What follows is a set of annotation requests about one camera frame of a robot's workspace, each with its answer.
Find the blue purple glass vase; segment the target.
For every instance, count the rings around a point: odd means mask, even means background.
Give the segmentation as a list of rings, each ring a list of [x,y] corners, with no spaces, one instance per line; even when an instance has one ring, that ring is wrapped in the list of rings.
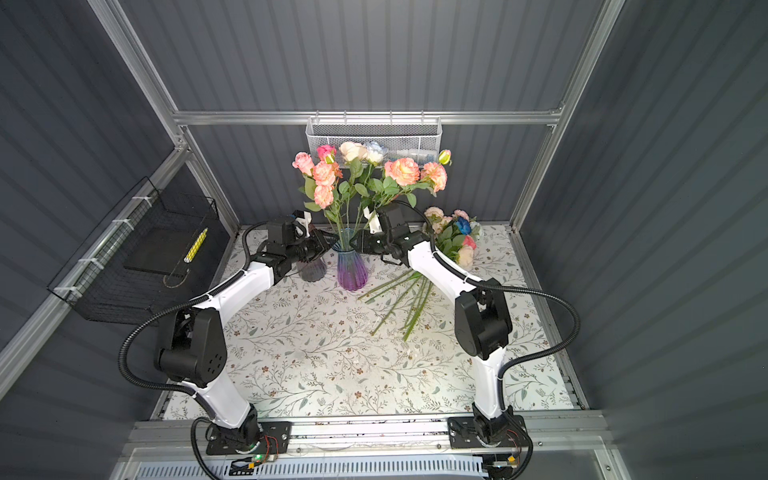
[[[333,246],[337,254],[337,281],[347,291],[358,291],[368,282],[368,271],[359,252],[354,249],[354,230],[345,228]]]

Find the peach spray rose branch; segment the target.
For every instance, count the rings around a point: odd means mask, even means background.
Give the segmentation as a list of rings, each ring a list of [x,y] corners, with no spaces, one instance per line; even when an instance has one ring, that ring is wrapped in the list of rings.
[[[448,149],[440,151],[436,161],[425,164],[410,157],[385,161],[364,177],[369,197],[362,200],[362,214],[365,207],[377,211],[394,200],[403,200],[415,207],[417,190],[426,190],[436,196],[447,186],[446,167],[451,163],[452,153]]]

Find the pink cream spray rose stem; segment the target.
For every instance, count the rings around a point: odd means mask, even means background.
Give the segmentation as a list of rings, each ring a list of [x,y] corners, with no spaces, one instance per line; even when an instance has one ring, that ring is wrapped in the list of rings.
[[[322,213],[339,236],[343,230],[338,193],[338,186],[342,181],[339,163],[335,161],[328,164],[320,161],[319,158],[315,161],[310,153],[299,152],[294,157],[292,167],[304,178],[301,192],[308,199],[308,202],[304,203],[305,209],[311,213]]]

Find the white rose stem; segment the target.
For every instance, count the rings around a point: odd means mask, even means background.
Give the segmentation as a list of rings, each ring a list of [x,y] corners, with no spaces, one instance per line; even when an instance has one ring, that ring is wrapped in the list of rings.
[[[371,165],[380,165],[387,153],[387,150],[376,141],[366,142],[366,161]]]

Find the hot pink rose stem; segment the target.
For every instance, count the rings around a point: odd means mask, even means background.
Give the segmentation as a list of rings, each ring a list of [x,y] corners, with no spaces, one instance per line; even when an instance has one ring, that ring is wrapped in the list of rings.
[[[317,155],[320,161],[331,164],[336,161],[337,149],[333,145],[320,145],[317,149]]]

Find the red glass vase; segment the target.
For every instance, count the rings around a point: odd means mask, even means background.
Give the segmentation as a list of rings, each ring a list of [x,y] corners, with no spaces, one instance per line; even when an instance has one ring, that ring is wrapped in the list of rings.
[[[309,283],[322,280],[327,273],[327,266],[322,255],[318,255],[310,261],[300,261],[297,268],[299,277]]]

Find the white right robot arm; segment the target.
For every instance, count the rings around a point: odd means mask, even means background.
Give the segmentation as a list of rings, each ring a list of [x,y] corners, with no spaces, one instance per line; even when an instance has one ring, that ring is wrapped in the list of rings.
[[[484,445],[501,441],[510,429],[510,410],[503,400],[499,379],[512,321],[499,283],[468,273],[437,247],[431,231],[412,231],[392,205],[375,215],[379,228],[365,227],[352,235],[352,248],[367,255],[388,257],[421,274],[454,302],[454,334],[472,358],[475,396],[474,431]]]

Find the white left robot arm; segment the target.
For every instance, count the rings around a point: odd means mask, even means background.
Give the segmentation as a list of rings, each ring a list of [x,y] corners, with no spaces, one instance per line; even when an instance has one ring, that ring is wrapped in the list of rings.
[[[298,238],[279,234],[245,254],[244,266],[214,289],[159,321],[155,367],[178,383],[215,425],[231,450],[251,452],[264,443],[256,408],[225,371],[225,325],[258,295],[279,283],[297,262],[309,263],[330,249],[318,230]]]

